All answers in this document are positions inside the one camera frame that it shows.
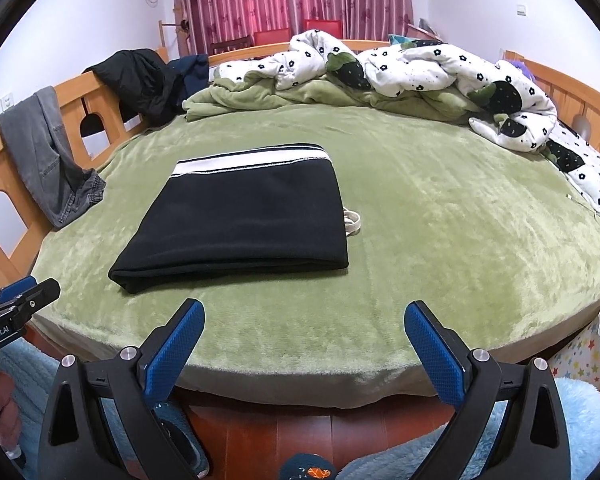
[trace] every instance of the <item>white bucket with colorful stars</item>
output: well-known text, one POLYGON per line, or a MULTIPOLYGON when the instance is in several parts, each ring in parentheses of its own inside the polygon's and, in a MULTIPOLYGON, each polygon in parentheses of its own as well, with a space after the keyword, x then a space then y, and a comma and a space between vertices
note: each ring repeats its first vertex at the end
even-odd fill
POLYGON ((554 377, 580 379, 600 390, 600 313, 548 364, 554 377))

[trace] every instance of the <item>wooden bed frame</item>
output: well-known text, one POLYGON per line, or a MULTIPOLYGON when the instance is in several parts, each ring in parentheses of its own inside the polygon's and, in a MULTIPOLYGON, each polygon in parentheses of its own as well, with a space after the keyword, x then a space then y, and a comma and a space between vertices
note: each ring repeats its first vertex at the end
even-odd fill
MULTIPOLYGON (((344 43, 356 51, 388 45, 384 41, 368 40, 344 40, 344 43)), ((225 61, 270 56, 287 49, 288 43, 254 46, 210 56, 209 63, 215 66, 225 61)), ((160 48, 158 53, 167 60, 166 49, 160 48)), ((520 54, 510 51, 505 52, 505 58, 524 60, 520 54)), ((524 61, 536 76, 538 85, 556 101, 562 120, 571 124, 576 114, 583 114, 589 119, 592 126, 590 143, 600 150, 600 92, 552 68, 524 61)), ((92 72, 59 84, 56 86, 56 94, 74 159, 83 168, 99 167, 117 146, 146 128, 146 123, 142 120, 133 129, 125 129, 120 115, 120 100, 92 72), (80 123, 87 113, 100 117, 109 139, 109 146, 94 158, 87 153, 80 136, 80 123)), ((1 139, 0 191, 7 194, 26 226, 24 235, 11 254, 5 254, 0 247, 2 287, 30 272, 43 238, 51 231, 51 225, 21 182, 1 139)))

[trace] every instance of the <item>mattress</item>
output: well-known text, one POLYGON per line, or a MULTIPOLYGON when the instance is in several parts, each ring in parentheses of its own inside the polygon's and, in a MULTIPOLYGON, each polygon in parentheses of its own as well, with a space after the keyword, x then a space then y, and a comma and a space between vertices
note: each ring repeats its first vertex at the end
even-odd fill
POLYGON ((341 408, 430 394, 402 326, 410 301, 509 362, 584 326, 600 304, 600 216, 541 156, 466 127, 325 105, 177 118, 131 139, 100 173, 104 200, 43 242, 33 275, 54 277, 62 294, 32 322, 82 358, 110 358, 197 298, 206 327, 184 388, 341 408), (344 205, 362 216, 348 269, 136 295, 108 279, 178 160, 292 142, 325 148, 344 205))

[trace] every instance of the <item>white drawstring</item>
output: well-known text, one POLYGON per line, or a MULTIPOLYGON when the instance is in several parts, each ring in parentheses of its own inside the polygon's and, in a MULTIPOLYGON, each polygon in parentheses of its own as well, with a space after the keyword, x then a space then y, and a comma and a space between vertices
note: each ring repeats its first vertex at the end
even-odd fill
POLYGON ((346 207, 343 207, 342 210, 344 211, 344 231, 347 236, 358 234, 362 227, 360 215, 355 211, 349 211, 346 207))

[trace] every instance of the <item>silver screw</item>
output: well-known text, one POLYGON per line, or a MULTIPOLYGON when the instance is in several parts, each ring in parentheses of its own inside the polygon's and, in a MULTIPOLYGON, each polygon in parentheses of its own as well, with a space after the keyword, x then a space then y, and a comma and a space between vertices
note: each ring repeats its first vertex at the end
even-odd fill
POLYGON ((482 348, 476 348, 474 350, 474 359, 476 361, 480 361, 481 363, 485 363, 489 360, 491 356, 489 355, 489 352, 487 352, 486 350, 483 350, 482 348))
POLYGON ((65 355, 62 358, 62 361, 60 361, 60 362, 61 362, 62 366, 68 368, 69 366, 72 366, 75 363, 75 355, 71 355, 71 354, 65 355))
POLYGON ((548 368, 548 364, 546 363, 546 361, 544 359, 542 359, 541 357, 536 357, 534 359, 534 366, 538 369, 538 370, 546 370, 548 368))
POLYGON ((136 354, 138 354, 138 350, 136 350, 132 346, 128 346, 126 348, 123 348, 120 351, 120 357, 122 357, 125 361, 131 361, 131 359, 133 359, 134 357, 136 357, 136 354))

